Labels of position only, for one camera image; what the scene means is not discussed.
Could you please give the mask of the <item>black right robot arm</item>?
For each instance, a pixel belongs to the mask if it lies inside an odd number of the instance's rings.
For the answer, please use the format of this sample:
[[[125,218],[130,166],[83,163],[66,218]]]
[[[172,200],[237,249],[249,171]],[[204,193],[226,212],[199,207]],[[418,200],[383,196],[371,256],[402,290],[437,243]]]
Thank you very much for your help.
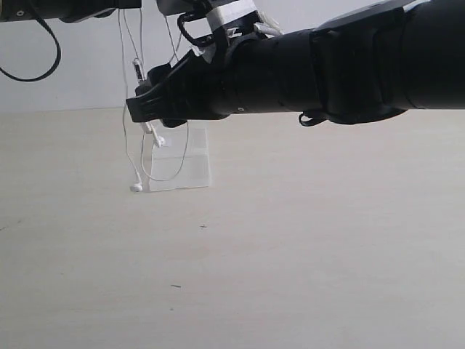
[[[126,101],[132,120],[177,127],[239,113],[297,112],[300,124],[364,124],[411,109],[464,107],[464,3],[381,1],[281,33],[252,1],[160,1],[201,53],[161,65]]]

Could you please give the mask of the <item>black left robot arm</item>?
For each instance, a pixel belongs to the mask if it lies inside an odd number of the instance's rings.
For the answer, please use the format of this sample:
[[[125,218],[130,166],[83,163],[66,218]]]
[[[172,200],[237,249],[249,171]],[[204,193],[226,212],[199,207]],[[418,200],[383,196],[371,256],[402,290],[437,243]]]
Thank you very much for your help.
[[[3,0],[1,22],[59,19],[79,23],[89,18],[104,18],[118,9],[140,9],[141,0]]]

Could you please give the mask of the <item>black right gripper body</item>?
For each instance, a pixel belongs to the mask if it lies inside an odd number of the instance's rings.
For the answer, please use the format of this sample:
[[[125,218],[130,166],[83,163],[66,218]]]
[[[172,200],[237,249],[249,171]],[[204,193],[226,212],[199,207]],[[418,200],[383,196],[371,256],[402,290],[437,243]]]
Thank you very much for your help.
[[[240,40],[232,39],[200,55],[191,49],[177,63],[169,63],[172,72],[155,86],[167,104],[167,116],[160,120],[163,125],[174,128],[190,120],[222,120],[240,112],[233,87],[239,48]]]

